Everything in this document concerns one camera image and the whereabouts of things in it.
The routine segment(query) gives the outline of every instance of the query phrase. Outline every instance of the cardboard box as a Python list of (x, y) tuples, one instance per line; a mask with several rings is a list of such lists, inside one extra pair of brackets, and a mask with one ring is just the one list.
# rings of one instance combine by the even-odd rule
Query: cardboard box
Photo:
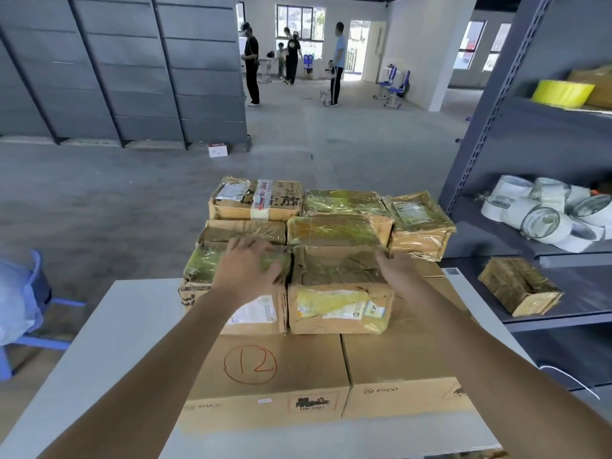
[(340, 335), (219, 337), (178, 425), (211, 433), (336, 421), (348, 391)]
[(375, 338), (342, 335), (342, 343), (351, 378), (343, 418), (474, 409), (420, 322), (389, 326)]
[(285, 245), (285, 223), (255, 220), (208, 220), (196, 246), (206, 242), (228, 242), (237, 235), (257, 235), (272, 245)]
[(440, 261), (456, 226), (428, 192), (387, 196), (385, 205), (395, 217), (389, 249), (415, 258)]
[(478, 276), (514, 317), (543, 315), (563, 292), (522, 258), (491, 258)]
[(394, 219), (376, 192), (356, 190), (308, 190), (304, 193), (304, 216), (361, 215), (370, 221), (382, 246), (387, 246)]
[(595, 88), (585, 105), (612, 109), (612, 64), (591, 71), (574, 70), (567, 78), (570, 82), (594, 84)]
[(293, 333), (382, 333), (394, 291), (376, 263), (382, 246), (297, 246), (289, 285)]
[(377, 246), (379, 237), (361, 216), (292, 217), (287, 221), (287, 244), (307, 246)]
[(302, 212), (302, 185), (224, 177), (208, 202), (210, 219), (287, 222)]
[[(196, 247), (185, 268), (179, 287), (180, 301), (188, 311), (195, 300), (210, 290), (220, 255), (227, 243), (210, 242)], [(222, 335), (272, 335), (287, 332), (287, 288), (285, 282), (291, 269), (291, 255), (282, 246), (265, 253), (262, 268), (276, 259), (283, 261), (283, 271), (277, 278), (272, 294), (260, 296), (239, 308), (227, 322)]]

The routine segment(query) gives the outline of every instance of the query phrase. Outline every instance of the man in blue shirt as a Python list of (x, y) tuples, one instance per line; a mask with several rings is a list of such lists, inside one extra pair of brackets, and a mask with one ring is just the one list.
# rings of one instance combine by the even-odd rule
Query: man in blue shirt
[(329, 101), (328, 106), (330, 107), (338, 107), (338, 96), (340, 95), (340, 80), (342, 79), (342, 72), (344, 71), (345, 59), (346, 59), (346, 39), (344, 35), (344, 24), (339, 22), (336, 24), (336, 37), (338, 40), (336, 41), (336, 53), (333, 55), (333, 66), (334, 73), (332, 77), (332, 95), (331, 100)]

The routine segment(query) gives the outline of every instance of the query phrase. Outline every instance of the blue chair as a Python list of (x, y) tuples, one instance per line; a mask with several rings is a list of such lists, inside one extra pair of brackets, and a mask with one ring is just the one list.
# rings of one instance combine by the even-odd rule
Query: blue chair
[(389, 99), (389, 97), (384, 92), (393, 85), (395, 74), (397, 74), (397, 68), (393, 64), (390, 64), (387, 80), (378, 84), (380, 85), (380, 88), (378, 89), (378, 94), (374, 95), (374, 99)]
[(405, 91), (408, 91), (410, 89), (410, 71), (406, 71), (406, 76), (404, 77), (404, 80), (402, 81), (402, 84), (399, 87), (389, 87), (389, 93), (391, 93), (391, 102), (389, 103), (389, 101), (387, 100), (387, 102), (384, 104), (387, 107), (394, 107), (395, 109), (399, 108), (400, 106), (402, 106), (401, 103), (397, 103), (396, 101), (396, 97), (399, 93), (404, 93)]
[(309, 70), (312, 71), (312, 63), (315, 60), (315, 55), (305, 54), (304, 55), (304, 76), (309, 75)]
[[(64, 304), (68, 306), (85, 306), (86, 303), (80, 301), (71, 301), (67, 299), (54, 298), (51, 293), (51, 285), (45, 277), (45, 273), (42, 270), (42, 257), (40, 252), (32, 250), (32, 258), (34, 259), (34, 270), (27, 281), (27, 284), (23, 287), (23, 299), (30, 305), (38, 306), (40, 309), (40, 315), (36, 317), (34, 325), (30, 327), (27, 332), (19, 337), (14, 344), (35, 346), (35, 347), (46, 347), (49, 349), (58, 349), (60, 351), (68, 349), (70, 341), (60, 339), (45, 339), (31, 335), (32, 331), (40, 328), (43, 322), (43, 315), (49, 309), (51, 303)], [(8, 380), (13, 376), (13, 370), (11, 369), (11, 363), (6, 354), (6, 350), (3, 346), (0, 346), (0, 381)]]

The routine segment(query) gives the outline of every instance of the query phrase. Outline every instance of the small white box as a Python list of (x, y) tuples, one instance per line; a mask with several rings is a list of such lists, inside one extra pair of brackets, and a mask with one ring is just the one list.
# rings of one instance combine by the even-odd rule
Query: small white box
[(208, 146), (208, 154), (211, 158), (218, 158), (219, 156), (228, 155), (228, 146), (224, 143), (218, 143), (215, 145)]

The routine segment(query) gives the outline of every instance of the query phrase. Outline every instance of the black pants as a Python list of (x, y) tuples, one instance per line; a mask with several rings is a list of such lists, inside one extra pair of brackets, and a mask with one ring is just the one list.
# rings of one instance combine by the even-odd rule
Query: black pants
[(344, 70), (343, 67), (337, 67), (336, 74), (334, 74), (334, 76), (332, 77), (332, 87), (331, 87), (332, 95), (331, 97), (332, 97), (333, 105), (338, 103), (338, 96), (340, 96), (340, 80), (342, 78), (343, 70)]
[(285, 78), (295, 84), (295, 74), (297, 73), (297, 59), (290, 58), (287, 56), (287, 62), (285, 62), (285, 67), (287, 68), (287, 75)]
[(257, 66), (245, 66), (247, 69), (247, 88), (251, 101), (256, 105), (259, 104), (259, 86), (257, 85)]

